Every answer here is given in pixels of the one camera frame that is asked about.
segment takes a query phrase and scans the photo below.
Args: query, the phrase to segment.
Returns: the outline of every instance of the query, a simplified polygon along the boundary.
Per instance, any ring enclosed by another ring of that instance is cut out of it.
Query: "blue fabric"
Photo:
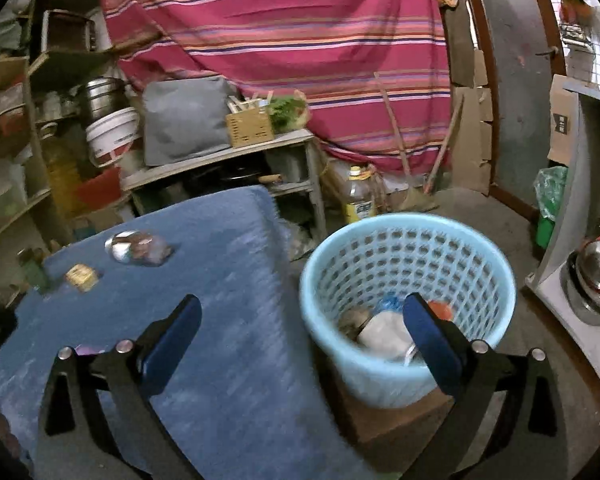
[[[160,267],[119,264],[104,241],[128,229],[159,234],[176,252]],[[264,188],[173,205],[64,248],[46,266],[62,280],[78,263],[101,273],[98,284],[85,294],[64,282],[44,298],[28,294],[18,329],[0,350],[0,405],[24,447],[35,448],[40,400],[59,348],[109,349],[136,338],[191,293],[202,303],[202,325],[152,405],[206,480],[374,477],[339,437],[322,400]],[[114,436],[123,438],[110,399],[104,409]],[[142,465],[125,442],[121,450]]]

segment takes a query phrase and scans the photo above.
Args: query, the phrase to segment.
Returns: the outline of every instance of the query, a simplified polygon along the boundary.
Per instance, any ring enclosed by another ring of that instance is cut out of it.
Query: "concrete floor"
[[[493,198],[467,189],[447,189],[436,195],[440,207],[433,213],[461,221],[489,237],[508,258],[518,283],[518,301],[498,350],[524,355],[530,348],[546,351],[558,383],[568,440],[568,478],[572,478],[600,445],[600,382],[580,349],[570,339],[557,319],[524,287],[524,278],[535,270],[539,261],[532,255],[532,229],[527,220]],[[337,213],[328,216],[330,232],[342,224]],[[295,262],[296,272],[302,263]],[[461,468],[475,463],[494,427],[502,400],[494,398],[474,444]],[[420,452],[442,422],[445,412],[432,413],[409,428],[404,443],[406,462],[390,465],[386,456],[385,471],[404,468]],[[382,450],[373,450],[382,455]]]

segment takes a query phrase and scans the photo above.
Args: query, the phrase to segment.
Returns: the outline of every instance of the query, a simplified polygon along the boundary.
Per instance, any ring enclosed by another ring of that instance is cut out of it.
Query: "pink striped cloth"
[[[436,0],[102,0],[114,43],[165,37],[120,60],[134,85],[220,73],[245,94],[307,95],[308,128],[339,158],[401,168],[381,73],[413,173],[430,171],[450,88]]]

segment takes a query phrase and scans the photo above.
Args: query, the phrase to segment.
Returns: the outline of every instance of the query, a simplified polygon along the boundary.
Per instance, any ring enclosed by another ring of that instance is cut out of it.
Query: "blue laundry basket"
[[[507,259],[490,240],[460,222],[432,214],[386,214],[328,237],[302,273],[302,316],[352,393],[380,408],[406,406],[436,386],[426,365],[385,361],[338,331],[344,311],[373,307],[390,290],[445,301],[465,337],[484,339],[492,348],[502,339],[516,304]]]

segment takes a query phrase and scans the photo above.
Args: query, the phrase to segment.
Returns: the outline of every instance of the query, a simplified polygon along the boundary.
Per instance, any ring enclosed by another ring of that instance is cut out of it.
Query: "green vegetable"
[[[275,131],[284,130],[304,111],[306,102],[293,96],[273,97],[269,104],[271,126]]]

